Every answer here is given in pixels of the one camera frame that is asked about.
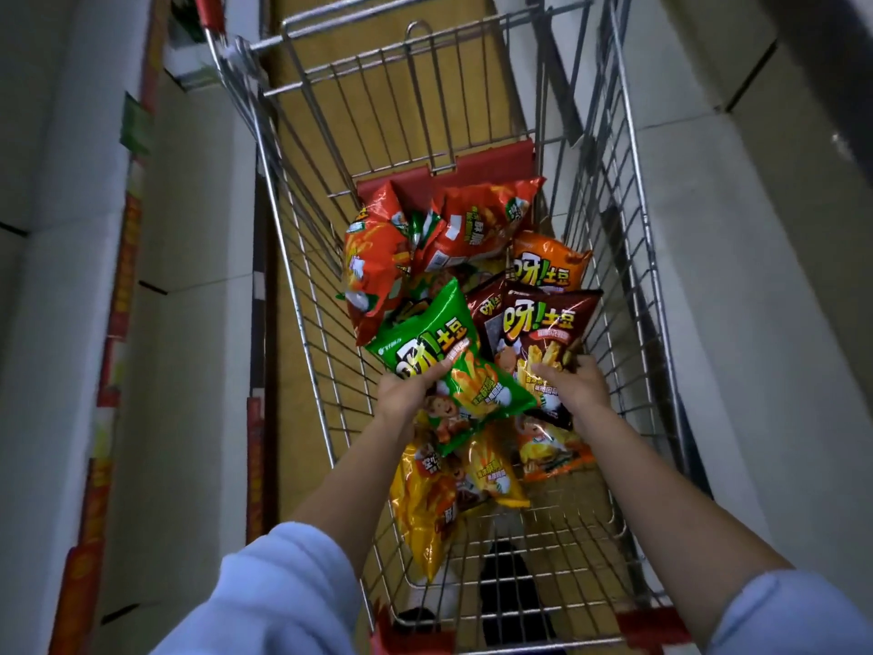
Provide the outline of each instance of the person's right arm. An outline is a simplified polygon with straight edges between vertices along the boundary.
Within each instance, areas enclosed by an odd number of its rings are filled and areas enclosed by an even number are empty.
[[[580,357],[576,373],[542,365],[533,371],[558,389],[698,645],[710,643],[728,605],[755,577],[792,568],[673,470],[613,411],[606,382],[592,357]]]

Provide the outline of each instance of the sleeve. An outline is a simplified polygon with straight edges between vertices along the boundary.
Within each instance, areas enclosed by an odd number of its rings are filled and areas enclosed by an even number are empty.
[[[339,545],[307,524],[280,524],[224,557],[212,596],[153,655],[352,653],[360,605]]]
[[[873,627],[823,577],[778,570],[753,579],[728,606],[710,655],[873,652]]]

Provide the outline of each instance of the white sleeve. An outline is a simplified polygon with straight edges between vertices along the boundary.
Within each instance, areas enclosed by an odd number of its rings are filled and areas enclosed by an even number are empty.
[[[778,570],[753,579],[728,606],[710,655],[873,652],[873,626],[823,577]]]
[[[212,596],[154,655],[352,653],[361,590],[342,549],[307,524],[280,524],[224,557]]]

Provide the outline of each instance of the forearm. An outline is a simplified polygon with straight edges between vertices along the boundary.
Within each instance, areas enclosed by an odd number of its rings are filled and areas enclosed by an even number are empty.
[[[403,445],[399,427],[371,421],[340,463],[291,516],[329,535],[360,576]]]
[[[791,564],[671,469],[611,409],[590,409],[582,421],[627,523],[704,647],[749,581]]]

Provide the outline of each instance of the wire basket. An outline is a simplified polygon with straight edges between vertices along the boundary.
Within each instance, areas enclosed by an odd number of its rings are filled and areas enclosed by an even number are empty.
[[[535,203],[540,230],[592,251],[583,288],[604,291],[585,347],[618,413],[685,473],[686,436],[622,61],[630,0],[560,8],[526,0],[501,14],[484,6],[484,18],[436,30],[422,20],[435,0],[353,10],[365,1],[289,17],[279,35],[249,44],[224,34],[217,0],[198,0],[221,81],[256,138],[302,343],[284,353],[306,367],[314,401],[301,397],[300,409],[315,411],[331,465],[368,423],[381,375],[377,359],[355,347],[334,297],[343,292],[343,234],[361,200],[388,176],[425,208],[440,184],[542,174],[549,181]],[[307,63],[314,35],[333,33],[333,45],[344,37],[372,41],[378,34],[368,23],[386,15],[401,41]],[[560,54],[552,31],[568,19],[578,23],[578,40]],[[272,80],[262,63],[271,65]],[[580,74],[591,82],[587,108],[577,105]],[[446,647],[460,651],[656,650],[688,641],[595,464],[528,490],[531,507],[509,517],[518,528],[502,534],[527,571],[501,564],[515,559],[495,547],[495,517],[483,515],[466,519],[453,540],[448,559],[457,579],[435,586],[419,581],[387,507],[361,579],[371,632],[431,629],[451,634]],[[489,561],[496,575],[483,579]],[[535,583],[539,604],[501,607],[498,600],[484,612],[484,587],[506,582]],[[457,609],[404,620],[411,589],[436,593],[439,603],[458,594]],[[483,629],[500,631],[513,617],[524,617],[516,621],[522,643],[487,646]],[[531,620],[550,625],[537,644],[525,634]]]

